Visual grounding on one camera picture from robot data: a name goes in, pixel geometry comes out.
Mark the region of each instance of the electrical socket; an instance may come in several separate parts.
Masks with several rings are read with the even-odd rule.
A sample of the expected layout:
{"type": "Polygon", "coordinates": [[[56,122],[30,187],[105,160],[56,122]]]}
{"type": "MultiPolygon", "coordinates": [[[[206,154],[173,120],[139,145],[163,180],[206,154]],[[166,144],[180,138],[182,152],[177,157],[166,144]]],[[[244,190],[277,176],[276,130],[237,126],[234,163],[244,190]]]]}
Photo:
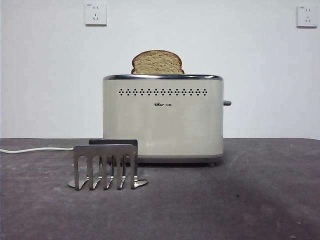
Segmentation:
{"type": "Polygon", "coordinates": [[[297,6],[296,26],[298,28],[316,28],[318,26],[318,6],[297,6]]]}
{"type": "Polygon", "coordinates": [[[105,3],[86,3],[84,5],[84,23],[86,26],[107,25],[107,5],[105,3]]]}

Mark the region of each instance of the gray table surface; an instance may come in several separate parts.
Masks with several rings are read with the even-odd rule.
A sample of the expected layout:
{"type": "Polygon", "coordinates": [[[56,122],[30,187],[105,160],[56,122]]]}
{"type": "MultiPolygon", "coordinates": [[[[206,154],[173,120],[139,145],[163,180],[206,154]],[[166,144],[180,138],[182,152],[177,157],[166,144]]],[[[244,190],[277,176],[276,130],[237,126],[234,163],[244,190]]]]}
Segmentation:
{"type": "MultiPolygon", "coordinates": [[[[73,147],[86,139],[2,139],[2,149],[73,147]]],[[[224,140],[205,164],[144,164],[145,186],[68,187],[73,153],[1,153],[3,240],[320,239],[320,141],[224,140]]]]}

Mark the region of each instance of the toast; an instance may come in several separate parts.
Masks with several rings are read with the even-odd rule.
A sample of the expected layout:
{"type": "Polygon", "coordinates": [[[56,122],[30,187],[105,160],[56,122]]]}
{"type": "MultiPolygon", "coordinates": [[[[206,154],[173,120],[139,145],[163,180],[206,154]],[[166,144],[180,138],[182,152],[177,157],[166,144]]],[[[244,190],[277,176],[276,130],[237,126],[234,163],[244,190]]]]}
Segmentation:
{"type": "Polygon", "coordinates": [[[132,74],[185,74],[180,57],[164,50],[144,51],[133,58],[132,66],[132,74]]]}

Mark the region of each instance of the cream toaster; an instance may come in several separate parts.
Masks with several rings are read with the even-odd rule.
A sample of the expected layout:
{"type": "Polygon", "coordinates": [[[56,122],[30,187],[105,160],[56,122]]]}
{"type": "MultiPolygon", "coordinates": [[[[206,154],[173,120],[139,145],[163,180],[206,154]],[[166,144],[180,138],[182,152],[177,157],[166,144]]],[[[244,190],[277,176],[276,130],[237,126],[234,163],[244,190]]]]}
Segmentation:
{"type": "Polygon", "coordinates": [[[212,163],[224,153],[223,78],[109,75],[103,79],[103,138],[136,139],[140,163],[212,163]]]}

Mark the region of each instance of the white cable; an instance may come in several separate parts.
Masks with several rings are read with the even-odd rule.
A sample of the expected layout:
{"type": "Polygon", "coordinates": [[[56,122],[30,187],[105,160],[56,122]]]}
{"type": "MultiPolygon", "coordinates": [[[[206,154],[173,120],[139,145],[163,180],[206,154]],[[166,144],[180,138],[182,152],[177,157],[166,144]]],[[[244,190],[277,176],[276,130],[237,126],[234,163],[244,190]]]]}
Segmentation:
{"type": "Polygon", "coordinates": [[[73,147],[70,147],[70,148],[65,148],[65,147],[37,147],[37,148],[30,148],[30,149],[23,149],[23,150],[16,150],[16,151],[0,149],[0,153],[21,154],[21,153],[27,153],[27,152],[47,151],[47,150],[72,151],[73,149],[74,149],[73,147]]]}

